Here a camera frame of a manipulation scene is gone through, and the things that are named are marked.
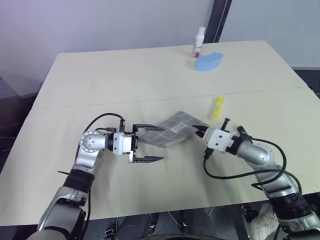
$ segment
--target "table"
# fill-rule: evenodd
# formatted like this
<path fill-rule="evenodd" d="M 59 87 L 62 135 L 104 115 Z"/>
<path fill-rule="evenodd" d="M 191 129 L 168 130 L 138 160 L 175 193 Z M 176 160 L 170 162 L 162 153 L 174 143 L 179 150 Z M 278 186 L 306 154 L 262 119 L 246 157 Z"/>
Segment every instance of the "table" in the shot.
<path fill-rule="evenodd" d="M 234 56 L 231 51 L 227 51 L 227 46 L 234 50 Z M 186 61 L 189 58 L 181 49 L 191 49 L 191 46 L 59 55 L 0 174 L 0 225 L 38 222 L 66 178 L 57 171 L 68 172 L 71 169 L 81 132 L 94 117 L 105 112 L 121 114 L 126 119 L 126 127 L 129 130 L 134 123 L 158 125 L 178 111 L 185 111 L 217 128 L 221 126 L 223 118 L 228 117 L 231 119 L 229 128 L 242 124 L 254 137 L 280 145 L 287 155 L 287 170 L 299 178 L 305 194 L 319 191 L 320 101 L 284 61 L 262 41 L 206 44 L 205 51 L 226 51 L 230 54 L 229 58 L 237 58 L 240 53 L 247 55 L 247 58 L 243 58 L 243 62 L 247 64 L 239 63 L 247 69 L 246 73 L 239 72 L 237 78 L 224 82 L 224 73 L 227 76 L 236 76 L 226 69 L 219 69 L 224 68 L 224 63 L 232 62 L 225 54 L 221 66 L 211 72 L 212 76 L 216 75 L 216 78 L 213 77 L 211 80 L 219 83 L 213 88 L 215 84 L 210 82 L 210 72 L 197 72 L 199 75 L 195 75 L 198 76 L 196 82 L 189 77 L 183 84 L 180 78 L 187 74 L 180 73 L 182 67 L 178 71 L 174 67 L 179 65 L 177 59 Z M 111 81 L 117 79 L 117 71 L 114 70 L 116 65 L 108 67 L 110 65 L 107 64 L 105 70 L 99 73 L 100 77 L 93 71 L 96 70 L 94 65 L 99 62 L 98 59 L 109 59 L 107 56 L 117 59 L 118 54 L 122 56 L 125 52 L 135 52 L 134 56 L 152 56 L 151 52 L 161 56 L 165 56 L 165 53 L 179 55 L 174 61 L 171 61 L 172 57 L 168 57 L 165 66 L 158 64 L 153 68 L 157 73 L 161 72 L 160 69 L 169 73 L 168 68 L 171 66 L 172 74 L 179 76 L 175 78 L 179 84 L 173 81 L 172 89 L 165 88 L 169 87 L 168 84 L 159 84 L 161 79 L 167 79 L 167 73 L 162 76 L 155 74 L 155 79 L 144 78 L 151 73 L 143 75 L 140 71 L 155 63 L 145 61 L 143 67 L 140 66 L 143 65 L 142 62 L 137 64 L 133 61 L 133 56 L 132 64 L 140 66 L 140 70 L 137 71 L 139 77 L 132 75 L 132 81 L 135 81 L 135 84 L 132 84 L 144 90 L 151 90 L 154 83 L 159 89 L 163 86 L 161 91 L 158 89 L 153 91 L 153 94 L 147 92 L 144 95 L 145 91 L 137 94 L 139 88 L 125 87 L 122 92 L 123 82 Z M 129 76 L 134 71 L 130 68 L 130 61 L 125 61 L 127 65 L 124 64 L 121 76 Z M 79 71 L 87 73 L 78 78 L 80 84 L 68 92 L 77 82 L 72 76 L 77 64 Z M 184 66 L 184 69 L 189 72 L 187 66 Z M 259 71 L 263 73 L 260 79 L 270 81 L 253 84 L 259 82 Z M 200 81 L 204 88 L 197 87 Z M 83 94 L 90 86 L 94 87 L 87 91 L 89 94 L 86 98 Z M 213 99 L 217 96 L 225 98 L 222 118 L 220 121 L 211 121 L 208 113 Z M 106 117 L 94 125 L 105 126 L 117 127 L 118 120 Z M 138 155 L 164 157 L 163 160 L 151 164 L 128 164 L 128 156 L 115 157 L 106 152 L 105 162 L 92 185 L 91 219 L 266 199 L 261 191 L 250 187 L 250 183 L 256 181 L 254 176 L 241 180 L 217 180 L 207 177 L 202 168 L 204 150 L 205 146 L 201 140 L 193 135 L 168 149 L 140 144 Z M 276 162 L 281 164 L 280 154 L 276 150 L 274 152 Z M 213 158 L 214 160 L 208 164 L 208 169 L 214 174 L 234 175 L 251 170 L 242 159 L 230 154 L 216 152 Z"/>

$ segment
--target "yellow object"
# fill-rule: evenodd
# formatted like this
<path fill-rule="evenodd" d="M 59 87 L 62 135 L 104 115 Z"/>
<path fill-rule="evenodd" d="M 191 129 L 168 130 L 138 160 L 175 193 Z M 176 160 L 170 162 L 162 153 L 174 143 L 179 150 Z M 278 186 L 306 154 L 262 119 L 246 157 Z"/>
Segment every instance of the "yellow object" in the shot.
<path fill-rule="evenodd" d="M 212 113 L 212 120 L 216 121 L 219 119 L 221 114 L 221 108 L 222 108 L 222 105 L 224 104 L 224 101 L 225 99 L 222 96 L 219 96 L 216 98 L 214 103 L 213 113 Z"/>

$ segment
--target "white wall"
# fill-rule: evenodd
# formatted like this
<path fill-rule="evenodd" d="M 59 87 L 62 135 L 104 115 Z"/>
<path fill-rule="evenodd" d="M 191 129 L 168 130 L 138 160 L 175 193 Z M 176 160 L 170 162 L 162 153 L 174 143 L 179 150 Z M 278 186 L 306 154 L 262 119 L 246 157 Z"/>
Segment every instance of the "white wall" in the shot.
<path fill-rule="evenodd" d="M 36 92 L 61 52 L 191 44 L 213 0 L 1 0 L 0 76 Z"/>
<path fill-rule="evenodd" d="M 320 68 L 320 0 L 233 0 L 220 42 L 266 40 L 291 67 Z"/>

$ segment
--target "blue sponge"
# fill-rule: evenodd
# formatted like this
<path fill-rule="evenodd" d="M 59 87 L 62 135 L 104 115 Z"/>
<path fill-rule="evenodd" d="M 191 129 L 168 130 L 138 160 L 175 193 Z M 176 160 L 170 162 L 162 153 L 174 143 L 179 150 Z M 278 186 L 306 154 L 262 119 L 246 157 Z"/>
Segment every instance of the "blue sponge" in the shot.
<path fill-rule="evenodd" d="M 196 71 L 210 71 L 218 67 L 224 55 L 219 52 L 213 52 L 209 55 L 199 56 L 195 65 Z"/>

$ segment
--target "blue object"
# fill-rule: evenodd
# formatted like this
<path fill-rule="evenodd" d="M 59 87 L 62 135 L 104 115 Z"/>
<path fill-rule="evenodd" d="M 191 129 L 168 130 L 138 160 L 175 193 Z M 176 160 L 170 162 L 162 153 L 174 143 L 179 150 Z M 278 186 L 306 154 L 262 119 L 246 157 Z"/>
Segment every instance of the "blue object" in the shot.
<path fill-rule="evenodd" d="M 196 71 L 210 71 L 218 67 L 224 55 L 219 52 L 213 52 L 209 55 L 202 55 L 198 57 L 195 65 Z"/>

